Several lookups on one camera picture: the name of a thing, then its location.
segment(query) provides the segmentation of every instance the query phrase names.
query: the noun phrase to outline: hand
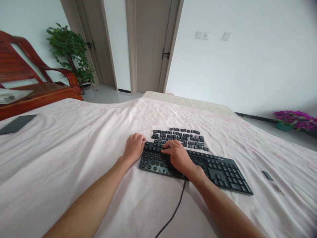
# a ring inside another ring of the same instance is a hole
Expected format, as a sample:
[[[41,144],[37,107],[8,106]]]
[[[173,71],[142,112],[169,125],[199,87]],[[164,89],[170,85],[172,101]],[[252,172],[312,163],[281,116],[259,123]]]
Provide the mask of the hand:
[[[170,140],[165,143],[163,148],[171,147],[170,149],[161,150],[162,154],[169,154],[172,165],[185,176],[194,171],[197,166],[190,159],[184,146],[178,140]]]
[[[144,135],[140,133],[130,135],[126,141],[126,146],[123,154],[124,160],[131,161],[132,164],[137,161],[143,152],[145,142],[146,139]]]

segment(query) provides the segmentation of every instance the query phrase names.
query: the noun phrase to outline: forearm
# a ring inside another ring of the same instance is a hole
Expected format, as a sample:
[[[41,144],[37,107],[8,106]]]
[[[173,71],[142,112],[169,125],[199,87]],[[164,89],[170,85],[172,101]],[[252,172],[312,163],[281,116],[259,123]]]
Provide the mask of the forearm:
[[[251,220],[206,177],[200,167],[189,172],[187,177],[202,195],[223,237],[264,238]]]
[[[131,165],[132,162],[120,157],[106,174],[80,195],[44,237],[93,237]]]

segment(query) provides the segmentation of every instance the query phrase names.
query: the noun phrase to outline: door handle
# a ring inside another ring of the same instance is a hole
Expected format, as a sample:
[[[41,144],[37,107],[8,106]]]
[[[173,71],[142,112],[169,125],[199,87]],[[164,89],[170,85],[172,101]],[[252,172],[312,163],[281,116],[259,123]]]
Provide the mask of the door handle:
[[[87,45],[88,45],[88,48],[91,49],[92,44],[90,42],[87,42]]]
[[[163,52],[162,52],[162,60],[163,60],[163,56],[164,56],[164,55],[167,55],[166,58],[169,59],[169,55],[171,54],[170,52],[164,53],[164,49],[165,49],[165,48],[163,48]]]

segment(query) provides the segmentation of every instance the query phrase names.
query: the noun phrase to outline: person's left hand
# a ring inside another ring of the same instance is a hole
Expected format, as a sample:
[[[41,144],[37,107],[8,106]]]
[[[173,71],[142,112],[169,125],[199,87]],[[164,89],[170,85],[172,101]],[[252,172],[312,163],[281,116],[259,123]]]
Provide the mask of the person's left hand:
[[[131,161],[132,163],[137,161],[143,152],[145,142],[145,136],[140,133],[130,135],[126,141],[123,158],[125,160]]]

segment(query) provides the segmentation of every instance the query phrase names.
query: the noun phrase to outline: black phone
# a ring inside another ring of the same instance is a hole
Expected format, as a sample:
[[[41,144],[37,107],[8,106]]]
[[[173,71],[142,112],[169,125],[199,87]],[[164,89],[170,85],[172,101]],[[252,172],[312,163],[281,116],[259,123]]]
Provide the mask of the black phone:
[[[10,122],[8,125],[0,129],[0,135],[11,134],[21,130],[26,124],[28,124],[37,115],[19,116]]]

